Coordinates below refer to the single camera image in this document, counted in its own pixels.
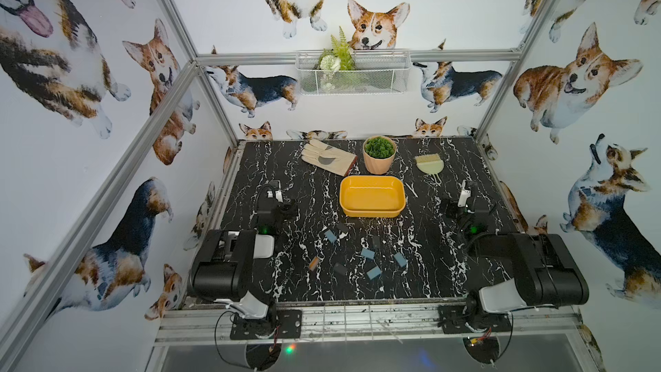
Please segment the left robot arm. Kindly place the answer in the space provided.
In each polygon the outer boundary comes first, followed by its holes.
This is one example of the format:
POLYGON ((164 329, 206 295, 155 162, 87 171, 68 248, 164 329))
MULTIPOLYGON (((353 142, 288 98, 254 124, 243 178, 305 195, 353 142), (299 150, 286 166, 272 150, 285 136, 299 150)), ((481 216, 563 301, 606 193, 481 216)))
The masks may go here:
POLYGON ((189 272, 188 293, 202 301, 223 304, 234 316, 231 339, 266 339, 296 331, 297 313, 278 313, 275 298, 253 283, 255 262, 276 255, 282 226, 298 211, 297 201, 262 198, 255 227, 210 230, 189 272))

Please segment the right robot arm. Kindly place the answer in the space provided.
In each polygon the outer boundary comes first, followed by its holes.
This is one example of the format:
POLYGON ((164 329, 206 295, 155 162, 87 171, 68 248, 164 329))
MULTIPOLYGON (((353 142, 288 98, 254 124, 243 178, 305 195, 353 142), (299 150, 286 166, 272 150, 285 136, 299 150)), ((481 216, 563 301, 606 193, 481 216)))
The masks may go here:
POLYGON ((471 290, 463 310, 438 308, 439 327, 444 332, 501 330, 513 325, 510 316, 518 311, 587 303, 588 282, 563 239, 548 232, 547 215, 537 220, 532 234, 495 234, 485 225, 490 208, 471 209, 444 199, 441 211, 468 236, 464 244, 468 256, 492 258, 511 266, 510 279, 471 290))

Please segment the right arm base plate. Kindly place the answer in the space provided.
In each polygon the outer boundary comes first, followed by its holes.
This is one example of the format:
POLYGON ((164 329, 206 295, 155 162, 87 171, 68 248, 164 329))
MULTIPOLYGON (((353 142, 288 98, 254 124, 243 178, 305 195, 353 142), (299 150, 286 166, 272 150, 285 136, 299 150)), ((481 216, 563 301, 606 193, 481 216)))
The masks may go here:
POLYGON ((461 306, 439 306, 438 326, 445 334, 485 334, 511 332, 511 318, 507 313, 485 313, 461 306))

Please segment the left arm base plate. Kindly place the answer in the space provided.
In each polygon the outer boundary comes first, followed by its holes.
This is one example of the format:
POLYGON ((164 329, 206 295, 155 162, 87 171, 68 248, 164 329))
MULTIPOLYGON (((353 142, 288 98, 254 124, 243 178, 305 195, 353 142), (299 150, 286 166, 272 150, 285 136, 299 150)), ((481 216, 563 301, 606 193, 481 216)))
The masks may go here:
POLYGON ((237 318, 232 322, 230 339, 298 339, 301 336, 301 310, 277 310, 261 320, 237 318))

